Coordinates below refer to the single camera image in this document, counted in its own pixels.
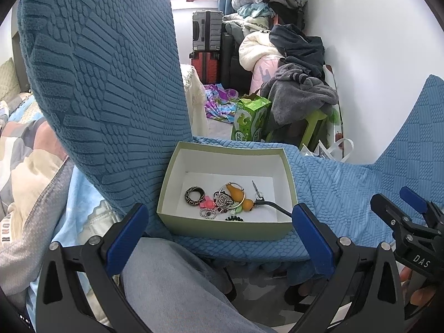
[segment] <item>red suitcase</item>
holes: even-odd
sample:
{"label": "red suitcase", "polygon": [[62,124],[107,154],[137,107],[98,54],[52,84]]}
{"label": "red suitcase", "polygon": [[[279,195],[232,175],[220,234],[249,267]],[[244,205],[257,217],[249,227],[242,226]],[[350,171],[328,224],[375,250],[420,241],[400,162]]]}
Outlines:
{"label": "red suitcase", "polygon": [[201,83],[219,82],[219,53],[216,51],[193,51],[190,54],[191,64],[196,68]]}

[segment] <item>white plastic bag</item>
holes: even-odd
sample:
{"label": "white plastic bag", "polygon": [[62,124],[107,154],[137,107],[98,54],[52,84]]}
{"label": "white plastic bag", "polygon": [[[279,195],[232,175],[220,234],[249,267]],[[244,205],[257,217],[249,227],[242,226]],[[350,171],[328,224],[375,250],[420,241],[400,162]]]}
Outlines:
{"label": "white plastic bag", "polygon": [[[341,150],[339,145],[341,145],[344,141],[348,141],[350,143],[350,146],[351,146],[350,152],[346,156],[344,156],[341,160],[335,159],[333,157],[333,153],[336,149]],[[343,163],[350,157],[350,154],[353,152],[354,147],[355,147],[355,145],[354,145],[353,141],[350,139],[347,139],[347,138],[339,139],[338,141],[334,142],[332,144],[332,146],[329,147],[328,149],[319,140],[317,147],[314,150],[314,153],[312,153],[310,150],[308,150],[308,148],[303,144],[302,149],[301,149],[301,154],[303,154],[305,156],[316,156],[316,157],[324,158],[324,159],[337,160],[337,161],[340,161]]]}

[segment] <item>purple cloth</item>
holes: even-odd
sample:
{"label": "purple cloth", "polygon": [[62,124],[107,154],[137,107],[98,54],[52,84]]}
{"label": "purple cloth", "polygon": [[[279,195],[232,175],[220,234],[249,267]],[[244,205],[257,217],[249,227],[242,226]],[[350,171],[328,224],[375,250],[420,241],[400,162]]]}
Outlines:
{"label": "purple cloth", "polygon": [[236,102],[239,100],[238,92],[233,89],[225,90],[222,84],[204,85],[204,87],[206,117],[233,124]]}

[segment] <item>gray suitcase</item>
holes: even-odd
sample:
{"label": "gray suitcase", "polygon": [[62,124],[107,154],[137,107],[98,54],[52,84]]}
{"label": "gray suitcase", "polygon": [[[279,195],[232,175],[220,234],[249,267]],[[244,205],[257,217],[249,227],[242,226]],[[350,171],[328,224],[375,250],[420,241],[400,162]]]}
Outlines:
{"label": "gray suitcase", "polygon": [[193,51],[220,50],[222,16],[222,11],[193,13]]}

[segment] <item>white wall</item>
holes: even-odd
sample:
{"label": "white wall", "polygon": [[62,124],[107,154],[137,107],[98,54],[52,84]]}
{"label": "white wall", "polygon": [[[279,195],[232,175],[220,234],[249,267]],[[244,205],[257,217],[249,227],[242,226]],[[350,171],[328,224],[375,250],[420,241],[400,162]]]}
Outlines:
{"label": "white wall", "polygon": [[0,25],[0,65],[12,57],[11,11]]}
{"label": "white wall", "polygon": [[199,10],[217,10],[217,0],[172,0],[174,28],[181,64],[190,64],[190,53],[193,51],[193,12]]}
{"label": "white wall", "polygon": [[332,65],[348,162],[374,162],[409,115],[429,74],[444,78],[444,32],[424,0],[309,0],[306,33]]}

